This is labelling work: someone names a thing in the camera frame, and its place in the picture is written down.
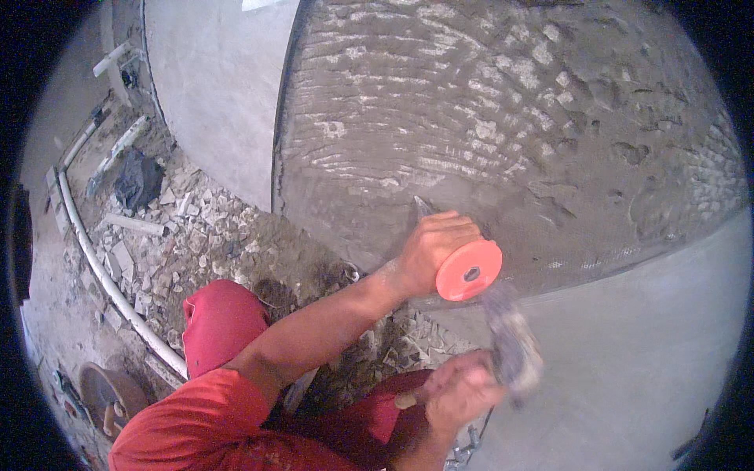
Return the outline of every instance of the person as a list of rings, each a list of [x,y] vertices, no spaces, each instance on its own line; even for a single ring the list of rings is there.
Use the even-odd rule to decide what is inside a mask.
[[[184,301],[191,380],[129,421],[110,469],[442,469],[460,429],[504,396],[488,350],[388,378],[341,411],[262,423],[286,386],[406,299],[432,293],[448,255],[480,238],[455,211],[425,217],[396,259],[269,327],[244,287],[216,280],[198,290]],[[397,394],[422,385],[422,404],[396,408]]]

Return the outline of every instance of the hand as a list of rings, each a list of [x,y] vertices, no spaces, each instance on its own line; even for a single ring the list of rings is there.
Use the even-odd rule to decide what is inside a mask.
[[[489,350],[454,356],[435,370],[421,387],[427,398],[427,422],[434,430],[458,430],[503,399],[505,388],[490,372]]]
[[[393,261],[396,289],[405,298],[431,294],[437,271],[450,254],[481,238],[479,227],[471,218],[456,211],[422,218]]]

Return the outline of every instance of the hammer head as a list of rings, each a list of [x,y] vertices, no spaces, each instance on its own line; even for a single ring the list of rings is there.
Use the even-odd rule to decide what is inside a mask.
[[[492,369],[514,404],[520,404],[535,389],[544,362],[529,325],[519,312],[516,290],[497,282],[482,294],[482,306],[492,333]]]

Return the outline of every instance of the black plastic bag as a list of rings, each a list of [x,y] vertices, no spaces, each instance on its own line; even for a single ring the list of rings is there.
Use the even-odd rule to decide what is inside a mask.
[[[129,150],[115,180],[115,198],[127,210],[137,211],[160,196],[162,167],[154,158]]]

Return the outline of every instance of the red shirt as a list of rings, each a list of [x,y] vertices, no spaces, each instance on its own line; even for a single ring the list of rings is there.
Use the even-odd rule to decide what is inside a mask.
[[[358,469],[319,442],[260,429],[269,413],[251,381],[212,370],[131,419],[110,469]]]

